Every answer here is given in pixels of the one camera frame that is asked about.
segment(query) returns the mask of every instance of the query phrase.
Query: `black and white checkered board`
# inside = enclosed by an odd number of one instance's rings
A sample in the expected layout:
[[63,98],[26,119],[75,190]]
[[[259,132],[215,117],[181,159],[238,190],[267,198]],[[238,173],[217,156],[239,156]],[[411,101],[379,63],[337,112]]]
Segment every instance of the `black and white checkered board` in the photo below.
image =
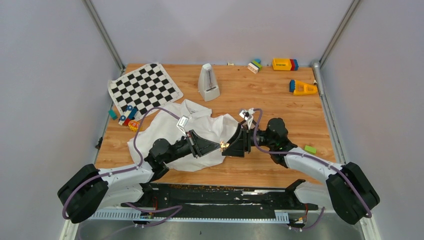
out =
[[149,109],[183,97],[183,93],[161,64],[146,64],[114,81],[109,81],[108,90],[121,115],[128,105],[137,107],[136,121]]

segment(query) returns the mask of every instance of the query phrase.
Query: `wall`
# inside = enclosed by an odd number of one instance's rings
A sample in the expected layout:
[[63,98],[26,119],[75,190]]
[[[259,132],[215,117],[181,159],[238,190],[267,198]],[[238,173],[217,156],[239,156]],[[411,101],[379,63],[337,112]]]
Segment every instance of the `wall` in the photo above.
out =
[[118,68],[82,1],[0,5],[0,239],[54,240],[57,191],[94,161]]
[[320,58],[351,0],[93,0],[122,61],[246,65]]
[[346,155],[381,203],[382,239],[422,239],[424,2],[360,4],[322,73]]

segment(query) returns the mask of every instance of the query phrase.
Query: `green block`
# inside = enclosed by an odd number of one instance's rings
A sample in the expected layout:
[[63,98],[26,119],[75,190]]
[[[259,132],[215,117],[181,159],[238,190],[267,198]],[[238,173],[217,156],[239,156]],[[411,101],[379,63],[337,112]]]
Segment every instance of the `green block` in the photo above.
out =
[[262,69],[262,65],[258,63],[257,61],[253,60],[251,63],[255,65],[257,68],[259,68],[259,71]]
[[308,145],[305,145],[305,149],[306,152],[310,153],[310,154],[316,154],[317,153],[317,149],[315,147],[311,147]]

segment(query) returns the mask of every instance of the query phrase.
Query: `table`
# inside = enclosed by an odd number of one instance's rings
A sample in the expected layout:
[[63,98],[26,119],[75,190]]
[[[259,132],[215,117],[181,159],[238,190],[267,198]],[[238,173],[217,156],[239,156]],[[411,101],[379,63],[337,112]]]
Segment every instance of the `table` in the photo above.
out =
[[[129,64],[126,72],[140,68],[143,64]],[[301,67],[298,71],[274,71],[270,66],[254,74],[246,66],[213,65],[221,95],[205,102],[198,93],[201,65],[163,64],[163,67],[178,85],[184,99],[212,109],[212,117],[230,114],[238,122],[240,109],[262,108],[260,129],[266,129],[271,118],[282,118],[288,129],[288,137],[299,147],[305,145],[317,149],[316,155],[335,162],[332,143],[327,129],[318,94],[294,96],[289,92],[289,82],[296,79],[312,84],[311,68]],[[146,117],[142,129],[149,126],[156,113]],[[103,137],[95,166],[115,168],[134,163],[127,147],[134,137],[127,126],[110,120]],[[285,188],[297,179],[318,183],[315,179],[293,169],[275,164],[269,154],[252,147],[244,158],[226,157],[224,162],[196,172],[171,169],[156,183],[203,184],[219,186],[276,187]]]

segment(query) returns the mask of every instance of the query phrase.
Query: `white cloth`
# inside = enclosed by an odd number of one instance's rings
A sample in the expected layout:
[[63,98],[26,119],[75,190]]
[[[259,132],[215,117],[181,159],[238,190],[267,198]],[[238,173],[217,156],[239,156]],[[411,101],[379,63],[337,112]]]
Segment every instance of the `white cloth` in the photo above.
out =
[[[238,122],[229,114],[212,118],[212,110],[194,103],[190,100],[184,100],[181,104],[169,103],[164,109],[181,117],[182,115],[189,117],[185,131],[194,130],[200,137],[220,143],[225,143],[233,136],[236,131]],[[167,112],[159,111],[154,117],[150,126],[138,133],[136,146],[140,150],[143,157],[147,157],[153,142],[157,139],[166,139],[170,144],[174,144],[181,139],[183,133],[177,128],[177,119],[169,115]],[[128,142],[129,153],[135,163],[140,162],[140,156],[134,149],[134,138]],[[206,167],[218,165],[224,161],[224,156],[219,150],[215,150],[202,157],[195,158],[192,154],[182,157],[178,160],[166,164],[171,169],[179,171],[194,172]]]

